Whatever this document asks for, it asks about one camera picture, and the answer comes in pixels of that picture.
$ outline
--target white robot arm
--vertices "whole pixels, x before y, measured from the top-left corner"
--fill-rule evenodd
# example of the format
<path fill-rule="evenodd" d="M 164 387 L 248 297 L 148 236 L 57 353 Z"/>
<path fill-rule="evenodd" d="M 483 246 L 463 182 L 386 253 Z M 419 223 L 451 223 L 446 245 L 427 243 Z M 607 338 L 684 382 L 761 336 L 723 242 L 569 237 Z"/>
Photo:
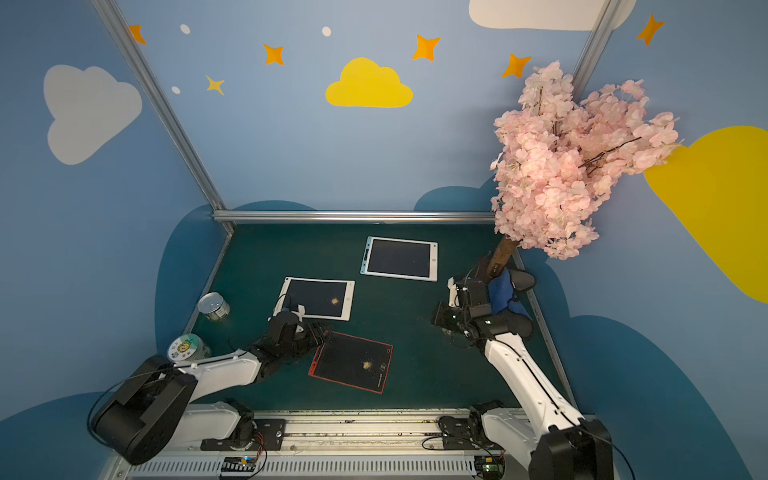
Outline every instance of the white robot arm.
<path fill-rule="evenodd" d="M 317 322 L 304 322 L 301 310 L 273 316 L 268 331 L 245 350 L 175 364 L 162 356 L 150 357 L 88 419 L 88 428 L 132 465 L 146 462 L 169 443 L 226 439 L 234 433 L 252 438 L 253 426 L 240 421 L 242 412 L 234 406 L 188 403 L 264 380 L 284 361 L 322 345 L 329 330 Z"/>
<path fill-rule="evenodd" d="M 501 407 L 479 411 L 472 438 L 500 445 L 531 480 L 612 480 L 610 435 L 598 420 L 587 422 L 531 358 L 518 335 L 532 333 L 531 320 L 509 310 L 492 315 L 488 287 L 481 280 L 457 276 L 448 288 L 449 303 L 438 305 L 432 323 L 474 343 L 501 373 L 529 420 L 523 423 L 513 410 Z"/>

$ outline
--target blue rag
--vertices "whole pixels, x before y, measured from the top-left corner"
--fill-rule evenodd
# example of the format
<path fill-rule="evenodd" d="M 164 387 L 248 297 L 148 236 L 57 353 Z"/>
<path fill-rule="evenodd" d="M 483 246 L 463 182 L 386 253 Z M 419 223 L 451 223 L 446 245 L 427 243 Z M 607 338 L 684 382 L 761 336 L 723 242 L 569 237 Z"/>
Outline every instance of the blue rag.
<path fill-rule="evenodd" d="M 512 287 L 512 282 L 509 281 L 509 270 L 503 269 L 501 275 L 491 280 L 488 284 L 488 296 L 494 315 L 499 314 L 505 308 L 509 308 L 513 313 L 531 318 L 523 304 L 512 299 L 515 296 L 515 289 Z"/>

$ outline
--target green table surface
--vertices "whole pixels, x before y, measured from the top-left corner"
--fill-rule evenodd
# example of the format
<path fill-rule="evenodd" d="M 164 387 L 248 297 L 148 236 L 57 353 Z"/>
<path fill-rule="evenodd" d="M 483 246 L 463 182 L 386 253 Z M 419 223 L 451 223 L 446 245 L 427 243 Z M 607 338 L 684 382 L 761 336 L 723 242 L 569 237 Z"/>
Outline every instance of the green table surface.
<path fill-rule="evenodd" d="M 438 281 L 361 275 L 368 236 L 437 242 Z M 448 299 L 448 278 L 470 271 L 500 238 L 489 225 L 238 226 L 211 287 L 230 304 L 231 313 L 218 323 L 201 315 L 193 329 L 214 355 L 231 352 L 230 344 L 246 346 L 266 332 L 285 277 L 298 276 L 355 280 L 349 322 L 327 321 L 335 331 L 393 345 L 392 362 L 383 394 L 310 377 L 309 354 L 262 382 L 199 402 L 232 398 L 253 410 L 468 408 L 493 399 L 519 406 L 478 349 L 452 346 L 429 322 L 438 301 Z M 453 343 L 466 345 L 458 337 Z M 562 392 L 538 328 L 526 346 Z"/>

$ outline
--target painted wall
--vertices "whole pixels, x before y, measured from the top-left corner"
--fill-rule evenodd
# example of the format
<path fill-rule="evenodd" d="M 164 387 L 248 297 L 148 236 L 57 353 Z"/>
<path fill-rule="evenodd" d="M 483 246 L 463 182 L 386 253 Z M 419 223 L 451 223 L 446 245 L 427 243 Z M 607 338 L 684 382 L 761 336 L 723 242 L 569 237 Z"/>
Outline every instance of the painted wall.
<path fill-rule="evenodd" d="M 646 45 L 651 15 L 664 24 Z M 622 178 L 579 257 L 524 252 L 579 406 L 638 478 L 768 478 L 767 16 L 747 0 L 638 2 L 587 92 L 644 79 L 649 115 L 679 116 L 689 148 Z"/>
<path fill-rule="evenodd" d="M 181 333 L 225 233 L 88 0 L 0 3 L 0 45 L 0 465 L 95 478 L 95 392 Z"/>
<path fill-rule="evenodd" d="M 229 208 L 489 210 L 494 119 L 602 1 L 118 4 Z"/>

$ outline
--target drawing tablet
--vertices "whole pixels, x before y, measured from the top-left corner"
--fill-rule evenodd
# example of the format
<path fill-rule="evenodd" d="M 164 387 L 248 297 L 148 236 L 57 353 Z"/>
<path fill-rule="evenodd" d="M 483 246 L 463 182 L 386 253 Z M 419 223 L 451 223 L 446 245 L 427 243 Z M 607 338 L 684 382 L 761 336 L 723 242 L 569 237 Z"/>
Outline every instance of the drawing tablet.
<path fill-rule="evenodd" d="M 436 282 L 437 243 L 368 237 L 360 273 Z"/>
<path fill-rule="evenodd" d="M 331 332 L 315 353 L 310 376 L 382 393 L 391 359 L 387 343 Z"/>
<path fill-rule="evenodd" d="M 296 311 L 304 305 L 306 318 L 349 320 L 355 282 L 352 280 L 317 280 L 287 276 L 280 290 L 273 315 L 284 307 Z"/>

